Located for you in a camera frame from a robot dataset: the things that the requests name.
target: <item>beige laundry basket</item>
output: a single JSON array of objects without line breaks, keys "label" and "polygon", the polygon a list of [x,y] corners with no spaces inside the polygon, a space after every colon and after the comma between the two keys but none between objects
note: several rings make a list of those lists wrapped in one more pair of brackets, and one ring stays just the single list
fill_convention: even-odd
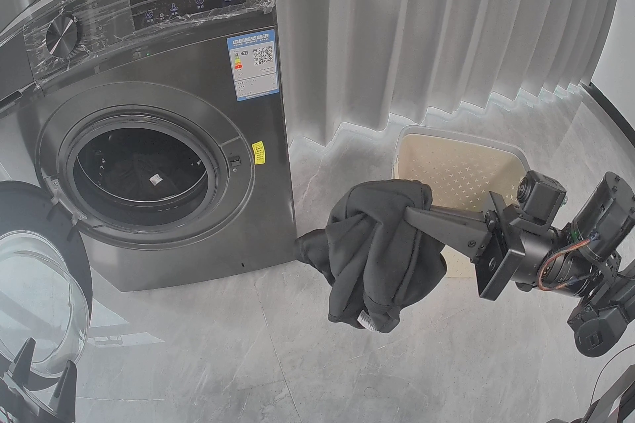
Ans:
[{"label": "beige laundry basket", "polygon": [[[410,126],[401,131],[393,177],[418,180],[433,191],[433,203],[481,211],[488,191],[516,202],[519,181],[529,170],[516,147],[482,137]],[[474,266],[463,254],[446,246],[447,276],[475,278]]]}]

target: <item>curtain fold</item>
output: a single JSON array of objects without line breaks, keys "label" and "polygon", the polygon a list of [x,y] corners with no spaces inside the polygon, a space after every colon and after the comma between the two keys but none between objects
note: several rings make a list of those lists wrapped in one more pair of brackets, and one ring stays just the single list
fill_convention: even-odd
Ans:
[{"label": "curtain fold", "polygon": [[290,138],[588,82],[615,0],[280,0]]}]

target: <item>qr code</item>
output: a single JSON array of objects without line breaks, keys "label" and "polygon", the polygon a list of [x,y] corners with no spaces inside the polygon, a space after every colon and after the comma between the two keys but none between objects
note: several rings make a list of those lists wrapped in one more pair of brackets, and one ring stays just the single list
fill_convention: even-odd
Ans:
[{"label": "qr code", "polygon": [[263,65],[265,63],[273,63],[273,62],[274,62],[274,47],[273,46],[255,47],[253,49],[253,64],[254,65]]}]

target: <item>washing machine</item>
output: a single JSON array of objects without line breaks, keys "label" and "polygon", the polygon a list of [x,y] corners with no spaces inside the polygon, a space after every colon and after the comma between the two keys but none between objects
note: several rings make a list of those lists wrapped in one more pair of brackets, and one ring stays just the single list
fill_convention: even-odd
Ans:
[{"label": "washing machine", "polygon": [[[42,387],[77,355],[91,269],[120,291],[202,282],[292,260],[296,230],[275,0],[27,13],[0,38],[0,308],[61,333],[36,349]],[[16,287],[20,269],[40,282]],[[63,326],[24,308],[50,280],[74,309]],[[6,358],[24,340],[12,330]]]}]

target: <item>gray marble floor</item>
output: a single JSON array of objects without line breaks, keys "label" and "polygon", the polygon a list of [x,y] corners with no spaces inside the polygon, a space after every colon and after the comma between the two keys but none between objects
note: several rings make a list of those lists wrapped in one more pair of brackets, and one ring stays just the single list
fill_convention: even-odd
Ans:
[{"label": "gray marble floor", "polygon": [[[425,125],[518,146],[567,187],[562,226],[605,171],[635,184],[635,150],[583,91],[558,95],[429,113]],[[390,178],[406,124],[391,118],[381,133],[344,125],[327,148],[293,142],[300,234],[322,227],[352,185]],[[621,249],[626,260],[634,242]],[[512,284],[490,302],[473,281],[446,278],[384,335],[329,323],[329,286],[299,262],[139,293],[93,276],[79,422],[568,421],[582,416],[608,359],[577,353],[566,323],[574,299]],[[635,327],[618,347],[631,342]],[[629,362],[634,350],[607,368],[598,391]]]}]

